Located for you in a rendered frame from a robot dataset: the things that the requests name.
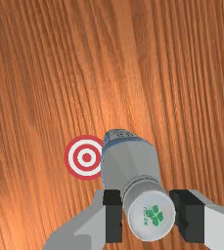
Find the clear bottle with white cap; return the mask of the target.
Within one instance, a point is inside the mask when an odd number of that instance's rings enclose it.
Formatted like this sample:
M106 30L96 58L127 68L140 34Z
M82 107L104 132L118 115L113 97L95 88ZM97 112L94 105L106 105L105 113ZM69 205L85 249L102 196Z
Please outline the clear bottle with white cap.
M160 183L157 151L147 140L125 129L109 130L101 169L104 188L120 191L128 226L138 239L151 242L169 234L175 207Z

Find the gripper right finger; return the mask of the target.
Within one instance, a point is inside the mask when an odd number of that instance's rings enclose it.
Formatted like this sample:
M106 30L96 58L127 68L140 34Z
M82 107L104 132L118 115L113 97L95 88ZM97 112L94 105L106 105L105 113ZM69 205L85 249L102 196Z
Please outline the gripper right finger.
M173 189L169 196L175 206L175 225L186 242L224 250L224 207L196 189Z

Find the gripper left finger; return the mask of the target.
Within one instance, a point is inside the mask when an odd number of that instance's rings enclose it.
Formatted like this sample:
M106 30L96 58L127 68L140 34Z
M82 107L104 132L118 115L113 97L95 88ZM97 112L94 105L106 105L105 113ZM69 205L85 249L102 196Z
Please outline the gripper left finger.
M118 189L97 189L92 204L51 233L43 250L104 250L122 241Z

